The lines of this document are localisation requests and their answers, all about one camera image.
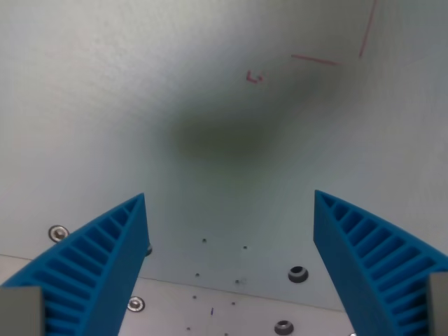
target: countersunk screw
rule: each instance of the countersunk screw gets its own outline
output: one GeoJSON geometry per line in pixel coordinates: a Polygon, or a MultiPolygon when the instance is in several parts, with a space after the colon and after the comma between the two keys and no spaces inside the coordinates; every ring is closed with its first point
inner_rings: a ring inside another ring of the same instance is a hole
{"type": "Polygon", "coordinates": [[[139,313],[145,309],[145,302],[141,297],[133,296],[129,299],[127,303],[127,308],[134,313],[139,313]]]}
{"type": "Polygon", "coordinates": [[[63,238],[67,238],[68,235],[69,231],[61,225],[54,225],[48,230],[49,238],[55,243],[59,243],[63,238]]]}

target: screw head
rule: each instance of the screw head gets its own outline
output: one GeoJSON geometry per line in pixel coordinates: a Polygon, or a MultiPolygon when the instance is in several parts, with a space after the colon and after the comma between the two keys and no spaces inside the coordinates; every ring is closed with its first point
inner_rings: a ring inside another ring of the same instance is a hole
{"type": "Polygon", "coordinates": [[[290,321],[279,321],[274,326],[274,331],[276,334],[280,336],[287,336],[292,334],[294,331],[294,325],[290,321]]]}
{"type": "Polygon", "coordinates": [[[300,284],[308,279],[308,270],[302,266],[294,266],[289,270],[288,278],[295,284],[300,284]]]}
{"type": "Polygon", "coordinates": [[[61,225],[54,225],[48,230],[49,238],[55,243],[59,243],[64,238],[67,238],[68,235],[69,231],[61,225]]]}
{"type": "Polygon", "coordinates": [[[145,302],[141,297],[133,296],[127,303],[127,309],[134,313],[139,313],[145,309],[145,302]]]}

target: red pen mark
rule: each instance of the red pen mark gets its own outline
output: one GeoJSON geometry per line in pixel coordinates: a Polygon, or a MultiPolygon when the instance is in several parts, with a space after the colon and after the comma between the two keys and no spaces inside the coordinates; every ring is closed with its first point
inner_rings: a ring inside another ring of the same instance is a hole
{"type": "Polygon", "coordinates": [[[372,9],[370,10],[369,22],[367,23],[367,29],[364,33],[363,44],[361,45],[361,49],[359,50],[359,58],[361,58],[364,54],[365,46],[367,45],[367,40],[370,34],[370,28],[372,28],[373,17],[375,15],[375,9],[377,8],[378,0],[373,0],[372,9]]]}
{"type": "Polygon", "coordinates": [[[312,61],[315,63],[326,64],[326,65],[341,65],[340,63],[334,61],[328,61],[327,59],[320,59],[315,57],[309,57],[304,55],[291,55],[293,58],[298,58],[299,60],[312,61]]]}
{"type": "Polygon", "coordinates": [[[256,84],[258,82],[263,82],[263,77],[262,76],[258,76],[257,79],[253,79],[251,77],[251,71],[249,70],[249,71],[247,71],[246,81],[256,84]]]}

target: blue ribbed pad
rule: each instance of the blue ribbed pad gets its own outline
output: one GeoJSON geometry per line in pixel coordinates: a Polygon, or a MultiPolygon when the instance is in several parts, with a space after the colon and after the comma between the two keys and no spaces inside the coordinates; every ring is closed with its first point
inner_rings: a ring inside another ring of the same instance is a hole
{"type": "Polygon", "coordinates": [[[426,282],[430,273],[448,270],[445,255],[321,191],[314,243],[358,336],[428,335],[426,282]]]}
{"type": "Polygon", "coordinates": [[[46,335],[117,335],[148,246],[140,194],[70,234],[2,286],[42,287],[46,335]]]}

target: white panel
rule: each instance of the white panel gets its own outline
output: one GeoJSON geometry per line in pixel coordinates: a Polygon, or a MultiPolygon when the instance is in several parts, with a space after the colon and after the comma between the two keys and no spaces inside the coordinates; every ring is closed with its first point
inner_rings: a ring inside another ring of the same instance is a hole
{"type": "Polygon", "coordinates": [[[145,192],[142,277],[341,309],[315,189],[448,252],[448,3],[379,0],[359,60],[371,5],[2,1],[0,253],[145,192]]]}
{"type": "MultiPolygon", "coordinates": [[[[0,284],[28,262],[0,255],[0,284]]],[[[120,336],[275,336],[275,323],[285,319],[295,326],[294,336],[345,336],[353,330],[342,312],[218,290],[139,278],[133,295],[146,307],[126,312],[120,336]]]]}

